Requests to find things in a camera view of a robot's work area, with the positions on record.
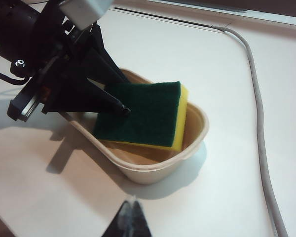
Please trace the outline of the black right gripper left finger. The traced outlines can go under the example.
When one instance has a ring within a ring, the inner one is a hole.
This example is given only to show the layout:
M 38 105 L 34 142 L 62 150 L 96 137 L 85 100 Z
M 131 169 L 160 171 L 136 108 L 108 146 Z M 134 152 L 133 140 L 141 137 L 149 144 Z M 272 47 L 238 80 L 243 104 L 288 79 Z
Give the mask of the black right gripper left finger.
M 132 228 L 132 204 L 124 201 L 105 231 L 106 237 L 129 237 Z

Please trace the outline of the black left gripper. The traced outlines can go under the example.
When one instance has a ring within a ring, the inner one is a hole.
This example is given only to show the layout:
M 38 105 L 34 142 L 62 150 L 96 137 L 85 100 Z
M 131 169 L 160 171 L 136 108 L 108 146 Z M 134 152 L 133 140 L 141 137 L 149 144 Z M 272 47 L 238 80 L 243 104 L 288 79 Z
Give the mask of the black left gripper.
M 64 17 L 27 16 L 6 26 L 6 57 L 22 90 L 7 114 L 26 121 L 40 103 L 44 114 L 93 112 L 127 116 L 131 110 L 93 84 L 128 83 L 106 51 L 101 28 L 79 30 Z

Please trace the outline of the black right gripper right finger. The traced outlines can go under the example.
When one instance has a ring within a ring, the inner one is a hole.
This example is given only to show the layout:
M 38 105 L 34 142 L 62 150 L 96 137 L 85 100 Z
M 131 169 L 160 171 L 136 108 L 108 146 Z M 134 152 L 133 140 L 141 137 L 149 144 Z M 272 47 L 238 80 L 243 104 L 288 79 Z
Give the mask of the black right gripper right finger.
M 145 215 L 140 203 L 136 200 L 132 209 L 132 236 L 133 237 L 151 237 L 152 234 L 148 227 Z

